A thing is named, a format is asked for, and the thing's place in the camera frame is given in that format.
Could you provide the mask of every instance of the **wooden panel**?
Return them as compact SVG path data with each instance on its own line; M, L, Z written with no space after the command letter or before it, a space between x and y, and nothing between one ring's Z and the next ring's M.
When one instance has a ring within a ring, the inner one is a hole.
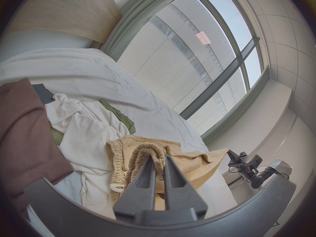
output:
M121 17L114 0L28 0L8 33L55 30L104 43Z

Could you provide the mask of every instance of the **robotic arm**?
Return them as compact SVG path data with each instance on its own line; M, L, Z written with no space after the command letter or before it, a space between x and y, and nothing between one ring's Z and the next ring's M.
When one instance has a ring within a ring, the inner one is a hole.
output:
M247 154L241 152L239 155L229 150L227 153L230 157L230 162L228 167L235 167L238 173L246 180L251 182L251 187L254 189L259 188L265 180L267 180L274 173L285 175L286 178L290 177L292 173L292 167L282 160L275 160L271 166L266 168L264 171L259 172L257 170L258 166L262 162L262 158L255 155L250 162L247 161Z

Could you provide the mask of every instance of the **bed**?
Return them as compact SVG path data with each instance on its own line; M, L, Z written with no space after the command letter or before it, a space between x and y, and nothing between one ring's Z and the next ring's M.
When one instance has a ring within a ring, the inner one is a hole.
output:
M0 63L1 85L24 77L32 84L43 83L52 93L64 93L81 102L105 99L135 122L135 135L180 142L183 152L208 152L186 120L98 49L39 49ZM80 173L74 172L56 187L77 202ZM219 170L198 192L209 207L206 217L237 206Z

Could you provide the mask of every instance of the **blue sky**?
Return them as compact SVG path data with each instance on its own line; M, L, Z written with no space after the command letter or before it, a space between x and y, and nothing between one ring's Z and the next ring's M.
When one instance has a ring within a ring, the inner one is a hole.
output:
M222 15L233 33L239 49L242 50L252 36L239 10L232 0L209 0ZM257 50L254 49L245 61L246 70L252 87L261 75Z

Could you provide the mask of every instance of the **window pane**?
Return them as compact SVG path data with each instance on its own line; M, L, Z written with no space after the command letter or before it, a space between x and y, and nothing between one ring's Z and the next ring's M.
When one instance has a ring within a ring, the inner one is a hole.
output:
M220 121L246 94L239 68L232 77L187 121L202 135Z
M209 0L221 14L233 33L239 49L242 50L251 40L249 28L232 0Z
M209 44L196 36L201 32ZM175 0L139 31L118 63L181 113L234 59L209 11L198 0Z
M256 83L261 75L259 56L257 48L254 48L245 60L246 71L250 88Z

